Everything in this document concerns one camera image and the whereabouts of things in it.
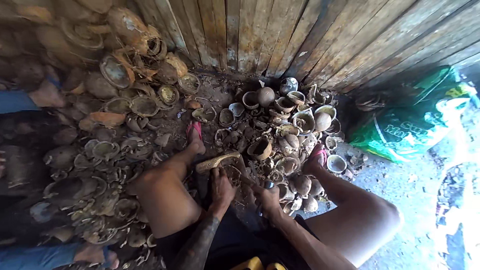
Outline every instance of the wooden wall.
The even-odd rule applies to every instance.
[[[197,67],[348,92],[480,60],[480,0],[137,0]]]

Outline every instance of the foot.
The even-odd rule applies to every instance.
[[[205,154],[205,151],[206,151],[205,145],[200,139],[200,134],[193,126],[190,128],[190,131],[187,134],[187,141],[188,141],[188,147],[192,147],[195,153],[200,155]]]
[[[110,269],[118,268],[120,261],[117,257],[117,253],[113,251],[108,251],[107,258],[103,254],[103,246],[94,245],[94,244],[84,244],[82,245],[75,257],[73,258],[74,262],[77,261],[88,261],[91,263],[106,263],[109,265]]]
[[[327,159],[326,153],[322,152],[325,149],[325,146],[321,143],[315,145],[310,156],[303,166],[303,172],[305,174],[313,174],[318,169],[324,170],[324,164]]]

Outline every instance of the blue jeans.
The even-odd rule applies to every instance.
[[[2,270],[51,270],[73,263],[73,257],[81,244],[11,247],[0,249]]]

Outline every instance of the tattoo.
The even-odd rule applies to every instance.
[[[175,257],[170,270],[202,270],[220,221],[209,214]]]

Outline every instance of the wooden plank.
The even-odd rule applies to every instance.
[[[230,70],[237,70],[237,53],[239,50],[239,16],[240,0],[227,0],[227,65]]]
[[[258,58],[256,73],[261,75],[267,69],[268,62],[272,57],[278,35],[282,30],[282,25],[290,7],[291,0],[275,0],[272,6],[272,12],[268,20],[267,30],[263,37],[263,44]]]
[[[247,57],[246,72],[254,73],[257,68],[260,49],[262,47],[263,36],[265,34],[268,18],[272,11],[273,0],[259,0],[255,7],[255,17],[253,19],[252,44]]]
[[[172,8],[170,7],[169,1],[155,0],[155,4],[158,11],[160,12],[160,15],[162,16],[166,29],[170,33],[173,42],[175,42],[175,45],[179,50],[189,55],[187,45],[185,44],[185,40],[183,39],[177,20],[175,19],[175,15],[173,14]]]
[[[265,75],[267,77],[279,78],[283,74],[282,72],[282,74],[277,77],[275,73],[288,46],[292,32],[294,32],[293,30],[295,28],[297,17],[300,17],[300,9],[303,2],[304,0],[292,0],[292,4],[290,5],[285,20],[282,23],[282,30],[280,31],[278,39],[276,40],[270,62],[268,63],[268,68]]]
[[[439,62],[439,65],[456,65],[457,63],[468,59],[469,57],[472,57],[478,53],[480,53],[480,41],[443,59]]]
[[[425,66],[431,66],[440,61],[443,62],[444,59],[456,54],[457,52],[460,52],[468,48],[469,46],[477,43],[478,41],[480,41],[480,30],[476,30],[475,32],[462,38],[461,40],[453,44],[450,44],[449,46],[441,49],[440,51],[434,53],[433,55],[409,67],[408,70],[418,69]]]
[[[333,6],[328,7],[325,18],[317,20],[284,76],[295,77],[301,81],[335,41],[338,33],[351,22],[355,11],[365,1],[349,1],[346,4],[345,1],[332,2]]]
[[[440,49],[480,29],[480,19],[476,19],[475,15],[479,12],[480,2],[477,2],[477,4],[468,9],[450,16],[437,29],[366,74],[360,81],[368,82],[366,87],[387,81],[395,74],[406,70]]]
[[[466,68],[466,67],[469,67],[473,64],[476,64],[480,62],[480,53],[477,53],[475,55],[472,55],[470,57],[468,57],[467,59],[463,60],[463,61],[460,61],[458,63],[456,63],[455,65],[453,65],[453,67],[457,68],[458,70],[462,69],[462,68]]]
[[[416,0],[389,0],[371,20],[341,49],[332,45],[319,60],[310,75],[305,79],[309,84],[315,80],[323,84],[338,72],[350,59],[377,38],[395,19],[397,19]]]
[[[373,43],[348,62],[322,87],[342,88],[360,79],[468,0],[419,0]]]
[[[225,25],[227,19],[225,16],[225,0],[212,0],[212,4],[220,68],[227,70],[227,27]]]
[[[165,23],[155,5],[154,0],[135,0],[140,9],[140,12],[144,16],[145,22],[149,25],[153,25],[157,28],[162,35],[162,40],[167,44],[168,50],[174,50],[175,42],[173,42],[170,33],[165,26]]]
[[[300,45],[305,40],[313,25],[319,18],[320,13],[323,12],[326,14],[326,10],[330,2],[330,0],[311,0],[308,2],[299,23],[295,28],[295,32],[293,32],[293,35],[288,42],[282,59],[280,62],[274,62],[269,65],[269,68],[266,72],[267,77],[275,76],[277,68],[280,68],[282,73],[287,70],[288,66],[293,60],[293,57],[295,56],[295,53],[298,51]]]
[[[257,0],[240,0],[238,71],[247,71],[247,60],[253,39],[253,18]]]
[[[212,67],[212,61],[210,54],[208,53],[208,47],[205,43],[204,26],[202,23],[202,17],[200,16],[200,10],[198,8],[197,0],[183,0],[183,6],[190,22],[190,29],[192,30],[195,44],[198,48],[198,54],[202,65],[205,68]]]
[[[202,62],[200,61],[200,55],[198,54],[197,44],[195,43],[192,30],[190,29],[188,16],[183,7],[183,1],[168,0],[168,2],[172,7],[172,11],[175,15],[175,19],[177,20],[180,31],[182,33],[183,40],[185,40],[185,45],[187,45],[188,52],[190,55],[190,60],[193,62],[195,66],[197,67],[202,66]]]
[[[210,54],[210,61],[212,66],[220,67],[220,60],[218,55],[218,44],[216,36],[215,17],[213,15],[212,0],[198,0],[198,7],[202,17],[204,26],[205,42]]]

